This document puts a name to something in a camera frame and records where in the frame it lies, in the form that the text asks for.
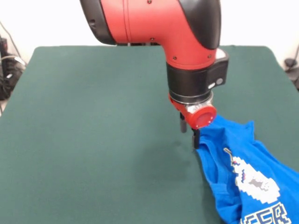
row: white wall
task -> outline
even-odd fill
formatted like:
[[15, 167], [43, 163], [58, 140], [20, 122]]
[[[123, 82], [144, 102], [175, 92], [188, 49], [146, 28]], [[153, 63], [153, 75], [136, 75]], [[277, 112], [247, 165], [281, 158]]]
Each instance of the white wall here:
[[[221, 4], [222, 45], [268, 46], [281, 65], [294, 57], [299, 0], [221, 0]], [[0, 0], [0, 21], [26, 61], [37, 46], [100, 45], [79, 0]], [[6, 36], [1, 28], [0, 33]]]

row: blue t-shirt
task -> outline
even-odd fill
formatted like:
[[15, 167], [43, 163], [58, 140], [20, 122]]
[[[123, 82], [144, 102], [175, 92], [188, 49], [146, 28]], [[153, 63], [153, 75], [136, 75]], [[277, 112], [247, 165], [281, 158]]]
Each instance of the blue t-shirt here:
[[299, 224], [299, 174], [254, 139], [254, 123], [217, 116], [197, 150], [227, 224]]

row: red cap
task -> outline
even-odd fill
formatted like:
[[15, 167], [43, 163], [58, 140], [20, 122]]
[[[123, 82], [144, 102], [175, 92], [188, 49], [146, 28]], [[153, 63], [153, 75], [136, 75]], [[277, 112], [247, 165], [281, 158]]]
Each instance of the red cap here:
[[213, 106], [205, 106], [195, 113], [188, 113], [186, 121], [193, 129], [199, 129], [208, 126], [216, 118], [217, 110]]

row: green cloth surface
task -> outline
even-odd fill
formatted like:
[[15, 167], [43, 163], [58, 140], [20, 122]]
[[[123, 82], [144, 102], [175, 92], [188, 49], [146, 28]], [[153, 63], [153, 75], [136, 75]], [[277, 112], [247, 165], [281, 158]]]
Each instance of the green cloth surface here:
[[[299, 171], [299, 94], [264, 47], [230, 55], [214, 105]], [[2, 224], [218, 224], [160, 47], [41, 47], [0, 118]]]

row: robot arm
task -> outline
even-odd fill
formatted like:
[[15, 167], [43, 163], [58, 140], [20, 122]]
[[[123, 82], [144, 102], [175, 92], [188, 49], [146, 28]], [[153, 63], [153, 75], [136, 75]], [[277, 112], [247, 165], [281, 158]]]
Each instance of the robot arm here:
[[170, 101], [193, 129], [196, 142], [199, 129], [217, 113], [212, 89], [226, 81], [228, 56], [218, 49], [219, 0], [80, 1], [100, 42], [156, 42], [163, 47]]

